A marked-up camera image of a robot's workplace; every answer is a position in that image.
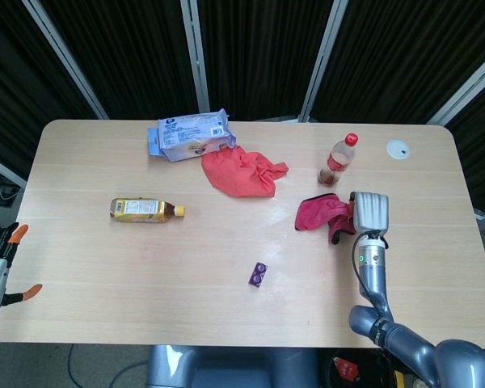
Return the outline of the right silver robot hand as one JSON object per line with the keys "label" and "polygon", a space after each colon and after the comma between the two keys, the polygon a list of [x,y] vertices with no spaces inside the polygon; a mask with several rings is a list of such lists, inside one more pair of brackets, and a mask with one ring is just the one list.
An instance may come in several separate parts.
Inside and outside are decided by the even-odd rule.
{"label": "right silver robot hand", "polygon": [[352,221],[359,233],[376,230],[380,236],[389,229],[389,197],[374,192],[351,192]]}

